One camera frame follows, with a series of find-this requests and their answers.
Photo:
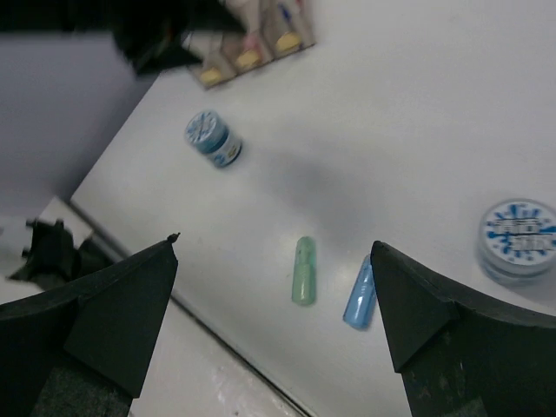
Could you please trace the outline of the green correction tape case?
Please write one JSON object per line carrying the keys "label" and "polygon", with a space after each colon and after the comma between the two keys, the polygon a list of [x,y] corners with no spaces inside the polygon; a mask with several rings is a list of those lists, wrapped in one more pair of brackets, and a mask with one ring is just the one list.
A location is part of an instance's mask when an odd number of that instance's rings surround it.
{"label": "green correction tape case", "polygon": [[314,239],[301,237],[296,243],[291,300],[299,306],[309,306],[316,299],[316,249]]}

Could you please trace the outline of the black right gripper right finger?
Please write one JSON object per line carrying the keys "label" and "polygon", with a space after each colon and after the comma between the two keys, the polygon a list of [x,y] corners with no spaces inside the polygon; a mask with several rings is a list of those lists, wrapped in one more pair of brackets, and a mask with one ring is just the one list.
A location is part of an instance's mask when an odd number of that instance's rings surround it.
{"label": "black right gripper right finger", "polygon": [[553,416],[555,318],[370,252],[387,344],[413,416]]}

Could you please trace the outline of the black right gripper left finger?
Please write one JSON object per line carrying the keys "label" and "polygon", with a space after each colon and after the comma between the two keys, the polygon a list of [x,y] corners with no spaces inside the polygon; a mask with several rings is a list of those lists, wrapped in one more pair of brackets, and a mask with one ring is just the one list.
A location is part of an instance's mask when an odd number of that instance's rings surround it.
{"label": "black right gripper left finger", "polygon": [[1,306],[3,416],[129,414],[174,286],[177,239]]}

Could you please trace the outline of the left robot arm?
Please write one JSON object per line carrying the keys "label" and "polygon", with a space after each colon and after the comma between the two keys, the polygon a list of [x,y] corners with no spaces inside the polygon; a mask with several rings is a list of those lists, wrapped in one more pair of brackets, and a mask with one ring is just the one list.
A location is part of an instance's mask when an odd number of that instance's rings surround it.
{"label": "left robot arm", "polygon": [[244,35],[219,1],[2,1],[2,34],[109,33],[138,76],[202,63],[182,47],[195,31]]}

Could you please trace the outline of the blue correction tape case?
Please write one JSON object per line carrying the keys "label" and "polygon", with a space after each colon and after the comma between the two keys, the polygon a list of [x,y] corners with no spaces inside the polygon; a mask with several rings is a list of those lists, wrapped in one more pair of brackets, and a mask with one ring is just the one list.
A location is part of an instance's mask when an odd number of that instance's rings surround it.
{"label": "blue correction tape case", "polygon": [[376,290],[373,267],[370,255],[366,255],[348,298],[342,316],[343,321],[356,330],[366,330],[371,322],[375,301]]}

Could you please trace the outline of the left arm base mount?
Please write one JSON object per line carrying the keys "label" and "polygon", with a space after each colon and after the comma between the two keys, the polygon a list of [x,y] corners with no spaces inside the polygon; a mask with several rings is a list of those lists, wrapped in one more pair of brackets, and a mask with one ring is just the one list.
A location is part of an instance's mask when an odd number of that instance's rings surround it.
{"label": "left arm base mount", "polygon": [[27,282],[47,291],[108,268],[123,259],[97,235],[74,243],[62,220],[53,223],[29,219],[31,241],[22,249],[23,265],[7,275],[8,281]]}

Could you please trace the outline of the blue ink jar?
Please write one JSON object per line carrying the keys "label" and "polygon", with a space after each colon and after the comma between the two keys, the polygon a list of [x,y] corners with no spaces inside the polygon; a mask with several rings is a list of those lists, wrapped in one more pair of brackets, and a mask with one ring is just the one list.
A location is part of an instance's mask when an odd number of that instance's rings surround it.
{"label": "blue ink jar", "polygon": [[242,152],[242,139],[213,110],[195,115],[184,135],[188,144],[217,168],[227,167]]}
{"label": "blue ink jar", "polygon": [[477,256],[501,285],[541,281],[555,269],[555,209],[530,199],[495,204],[480,219]]}

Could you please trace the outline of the blue gel pen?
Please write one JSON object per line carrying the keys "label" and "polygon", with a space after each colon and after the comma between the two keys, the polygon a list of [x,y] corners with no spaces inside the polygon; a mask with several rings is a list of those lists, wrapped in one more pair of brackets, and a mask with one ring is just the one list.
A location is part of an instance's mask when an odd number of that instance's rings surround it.
{"label": "blue gel pen", "polygon": [[288,6],[286,5],[286,3],[285,3],[284,1],[278,1],[278,2],[277,2],[277,7],[278,7],[278,9],[280,10],[280,13],[281,13],[281,16],[283,17],[283,19],[284,19],[286,22],[290,23],[290,22],[291,22],[292,15],[291,15],[291,13],[290,13],[290,11],[289,11],[289,8],[288,8]]}

